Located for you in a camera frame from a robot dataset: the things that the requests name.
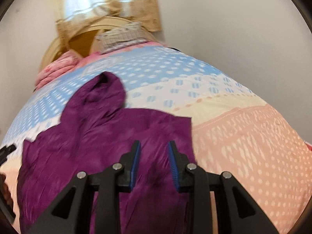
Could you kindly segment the purple puffer hooded jacket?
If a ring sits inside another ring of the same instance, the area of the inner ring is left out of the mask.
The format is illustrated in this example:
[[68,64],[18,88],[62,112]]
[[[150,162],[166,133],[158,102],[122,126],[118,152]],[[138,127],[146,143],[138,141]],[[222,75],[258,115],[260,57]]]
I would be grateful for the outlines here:
[[184,233],[188,196],[177,192],[168,143],[194,160],[191,120],[152,109],[125,108],[117,76],[103,72],[77,90],[57,126],[24,141],[17,184],[26,233],[71,178],[103,171],[141,144],[135,187],[120,196],[123,233]]

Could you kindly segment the polka dot bed quilt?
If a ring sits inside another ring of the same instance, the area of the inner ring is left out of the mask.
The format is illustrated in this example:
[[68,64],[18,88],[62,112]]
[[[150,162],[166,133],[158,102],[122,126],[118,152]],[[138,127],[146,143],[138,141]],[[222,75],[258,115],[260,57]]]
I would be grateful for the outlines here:
[[230,171],[280,233],[288,233],[311,197],[311,150],[284,117],[215,67],[149,42],[83,58],[74,71],[37,90],[12,122],[3,145],[17,151],[1,167],[16,193],[22,144],[58,124],[76,90],[103,71],[117,75],[126,106],[192,120],[197,162],[212,173]]

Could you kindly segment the pink folded blanket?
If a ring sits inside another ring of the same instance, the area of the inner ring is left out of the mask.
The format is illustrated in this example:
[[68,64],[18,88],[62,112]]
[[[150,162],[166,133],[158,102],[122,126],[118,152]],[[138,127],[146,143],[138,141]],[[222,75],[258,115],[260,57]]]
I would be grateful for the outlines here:
[[38,73],[35,79],[35,91],[47,85],[59,76],[73,71],[78,63],[82,60],[82,56],[74,50],[69,50],[62,54],[58,59],[47,65]]

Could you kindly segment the cream wooden headboard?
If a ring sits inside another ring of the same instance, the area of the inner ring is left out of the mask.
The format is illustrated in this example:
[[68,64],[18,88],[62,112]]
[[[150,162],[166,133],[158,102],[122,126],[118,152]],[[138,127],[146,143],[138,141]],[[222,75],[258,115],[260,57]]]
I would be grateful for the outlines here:
[[[78,34],[72,37],[68,42],[68,48],[75,50],[82,57],[89,56],[99,50],[98,43],[95,41],[96,35],[117,27],[123,27],[128,23],[131,23],[131,21],[113,16],[99,19],[94,24],[83,28]],[[58,59],[65,52],[66,50],[61,47],[60,39],[54,39],[42,58],[39,71],[43,70],[47,65]]]

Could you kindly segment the beige curtain behind headboard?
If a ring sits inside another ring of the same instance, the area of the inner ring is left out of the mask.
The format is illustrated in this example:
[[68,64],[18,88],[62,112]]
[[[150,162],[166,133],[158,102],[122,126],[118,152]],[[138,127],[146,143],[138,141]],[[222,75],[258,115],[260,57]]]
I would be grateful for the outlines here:
[[141,22],[149,32],[162,30],[158,0],[53,0],[61,47],[83,28],[106,17],[117,16]]

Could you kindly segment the striped grey pillow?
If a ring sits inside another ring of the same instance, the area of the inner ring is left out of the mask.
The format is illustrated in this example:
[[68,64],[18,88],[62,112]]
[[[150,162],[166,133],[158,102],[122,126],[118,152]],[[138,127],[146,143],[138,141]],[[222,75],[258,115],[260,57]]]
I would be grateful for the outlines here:
[[149,41],[140,22],[133,22],[122,27],[116,27],[110,31],[98,34],[95,39],[99,45],[99,52],[101,54]]

